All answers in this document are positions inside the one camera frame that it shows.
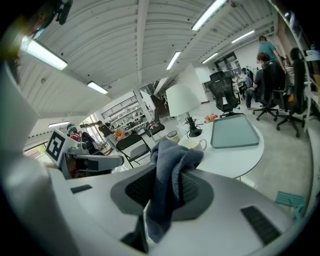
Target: gray floor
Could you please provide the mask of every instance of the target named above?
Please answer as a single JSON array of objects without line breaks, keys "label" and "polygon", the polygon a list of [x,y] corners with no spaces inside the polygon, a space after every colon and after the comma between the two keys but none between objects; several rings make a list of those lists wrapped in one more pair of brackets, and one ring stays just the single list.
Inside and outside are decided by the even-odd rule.
[{"label": "gray floor", "polygon": [[[241,181],[273,201],[276,199],[278,191],[301,195],[308,201],[312,182],[312,152],[308,136],[303,132],[301,124],[297,124],[300,138],[296,138],[296,132],[290,123],[281,125],[281,130],[277,131],[276,123],[282,119],[278,118],[277,122],[274,122],[273,117],[268,113],[265,113],[257,121],[259,113],[253,115],[253,109],[258,109],[259,105],[253,102],[251,110],[247,110],[245,104],[242,104],[240,110],[234,110],[234,112],[244,113],[249,121],[261,131],[264,138],[264,152],[261,160],[251,171],[241,177]],[[217,109],[214,101],[202,104],[199,108],[191,111],[190,115],[204,117],[211,113],[216,115],[222,113]],[[177,120],[165,118],[162,123],[165,130],[159,133],[161,137],[177,130]],[[143,138],[151,148],[155,145],[148,136],[143,135]],[[149,161],[150,158],[146,157],[140,161],[140,164],[143,165]],[[125,161],[122,170],[130,168],[129,163]]]}]

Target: ceiling light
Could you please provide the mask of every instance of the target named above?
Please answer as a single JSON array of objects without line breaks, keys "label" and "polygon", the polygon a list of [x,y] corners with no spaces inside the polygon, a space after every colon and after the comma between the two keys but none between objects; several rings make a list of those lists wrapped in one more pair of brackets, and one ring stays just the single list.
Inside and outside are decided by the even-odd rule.
[{"label": "ceiling light", "polygon": [[63,70],[68,65],[65,60],[47,49],[44,45],[35,40],[28,41],[28,38],[25,36],[21,41],[21,49],[58,70]]},{"label": "ceiling light", "polygon": [[91,87],[92,89],[95,89],[96,91],[98,91],[99,93],[102,93],[102,94],[107,94],[108,91],[103,89],[101,86],[97,85],[95,82],[93,81],[90,81],[88,84],[87,84],[89,87]]},{"label": "ceiling light", "polygon": [[254,32],[255,32],[255,31],[254,31],[254,30],[252,30],[252,31],[250,31],[250,32],[248,32],[248,33],[246,33],[246,34],[244,34],[244,35],[242,35],[242,36],[238,37],[236,40],[233,40],[231,43],[235,43],[235,42],[239,41],[240,39],[245,38],[246,36],[251,35],[251,34],[252,34],[252,33],[254,33]]},{"label": "ceiling light", "polygon": [[214,12],[225,3],[226,0],[216,0],[209,8],[202,14],[202,16],[197,20],[197,22],[191,28],[192,30],[198,31],[200,27],[206,22],[206,20],[214,14]]},{"label": "ceiling light", "polygon": [[48,128],[56,127],[56,126],[64,126],[64,125],[69,124],[69,123],[70,123],[70,121],[50,123],[48,125]]},{"label": "ceiling light", "polygon": [[180,55],[181,51],[176,51],[175,54],[173,55],[168,67],[166,68],[166,70],[171,69],[172,65],[175,63],[176,59],[178,58],[178,56]]},{"label": "ceiling light", "polygon": [[205,61],[202,62],[202,64],[207,63],[208,61],[210,61],[214,56],[217,56],[218,53],[216,52],[215,54],[211,55],[209,58],[207,58]]}]

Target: white table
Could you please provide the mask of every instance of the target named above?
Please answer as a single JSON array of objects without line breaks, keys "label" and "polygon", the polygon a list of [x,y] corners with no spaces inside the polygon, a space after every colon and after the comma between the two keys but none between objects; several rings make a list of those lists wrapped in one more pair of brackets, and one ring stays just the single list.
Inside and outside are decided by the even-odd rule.
[{"label": "white table", "polygon": [[[258,145],[216,149],[210,144],[213,123],[214,121],[201,125],[202,134],[196,137],[199,140],[205,139],[207,142],[203,159],[197,169],[229,178],[238,178],[255,167],[261,159],[265,148],[264,137],[261,132],[252,125],[259,136]],[[187,135],[184,135],[181,140],[186,140],[187,138]]]}]

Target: railing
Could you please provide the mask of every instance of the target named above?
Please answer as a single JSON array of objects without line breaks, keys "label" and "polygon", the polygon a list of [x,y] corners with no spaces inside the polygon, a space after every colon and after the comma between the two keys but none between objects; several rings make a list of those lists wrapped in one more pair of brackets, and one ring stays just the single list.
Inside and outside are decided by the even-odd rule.
[{"label": "railing", "polygon": [[107,111],[103,112],[101,115],[102,115],[103,119],[106,119],[107,117],[118,113],[119,111],[123,110],[124,108],[126,108],[128,106],[133,105],[136,102],[137,102],[137,97],[132,96],[132,97],[120,102],[119,104],[113,106],[112,108],[108,109]]}]

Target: mug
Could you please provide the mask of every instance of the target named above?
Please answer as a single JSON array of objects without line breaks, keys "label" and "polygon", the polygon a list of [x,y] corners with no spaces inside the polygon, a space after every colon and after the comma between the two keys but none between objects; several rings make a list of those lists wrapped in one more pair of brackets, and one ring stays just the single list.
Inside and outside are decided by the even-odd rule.
[{"label": "mug", "polygon": [[188,149],[205,151],[207,148],[207,141],[205,139],[197,139],[197,138],[187,138],[183,141],[179,141],[178,143],[180,146],[184,146]]}]

